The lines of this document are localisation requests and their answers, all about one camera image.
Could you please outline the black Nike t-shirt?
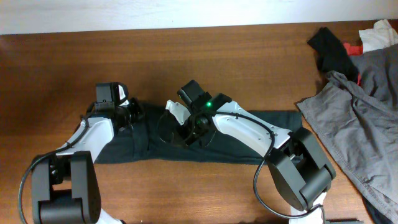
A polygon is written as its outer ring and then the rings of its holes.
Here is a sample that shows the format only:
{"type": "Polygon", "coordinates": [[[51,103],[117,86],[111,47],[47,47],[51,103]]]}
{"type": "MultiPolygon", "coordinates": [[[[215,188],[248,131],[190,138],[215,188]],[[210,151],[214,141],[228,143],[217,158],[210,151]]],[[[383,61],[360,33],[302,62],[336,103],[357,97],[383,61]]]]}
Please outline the black Nike t-shirt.
{"type": "Polygon", "coordinates": [[[96,158],[97,164],[122,164],[149,159],[258,165],[262,157],[237,139],[210,131],[183,147],[168,143],[177,122],[162,117],[165,107],[144,103],[145,116],[119,130],[96,158]]]}

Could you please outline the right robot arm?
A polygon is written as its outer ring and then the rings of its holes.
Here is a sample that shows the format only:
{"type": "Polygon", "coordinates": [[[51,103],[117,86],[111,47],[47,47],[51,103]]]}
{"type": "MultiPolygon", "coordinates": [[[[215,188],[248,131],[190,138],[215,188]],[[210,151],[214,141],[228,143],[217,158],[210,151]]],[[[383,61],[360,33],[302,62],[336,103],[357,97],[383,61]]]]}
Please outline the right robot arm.
{"type": "Polygon", "coordinates": [[[180,97],[184,104],[169,100],[165,109],[177,120],[183,144],[191,144],[211,129],[237,139],[261,157],[253,191],[264,208],[290,223],[326,223],[323,201],[336,171],[311,131],[293,132],[270,124],[222,93],[215,97],[203,93],[192,99],[181,92],[180,97]],[[295,214],[277,212],[263,201],[257,189],[263,166],[295,214]]]}

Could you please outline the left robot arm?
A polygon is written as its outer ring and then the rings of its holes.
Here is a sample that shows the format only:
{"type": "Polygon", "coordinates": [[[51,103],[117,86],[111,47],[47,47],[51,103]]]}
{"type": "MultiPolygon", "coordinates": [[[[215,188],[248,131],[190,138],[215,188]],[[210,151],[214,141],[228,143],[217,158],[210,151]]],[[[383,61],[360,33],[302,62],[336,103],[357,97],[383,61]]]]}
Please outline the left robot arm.
{"type": "Polygon", "coordinates": [[[143,116],[135,98],[92,103],[62,147],[37,156],[28,170],[34,223],[120,223],[101,207],[94,163],[116,131],[143,116]]]}

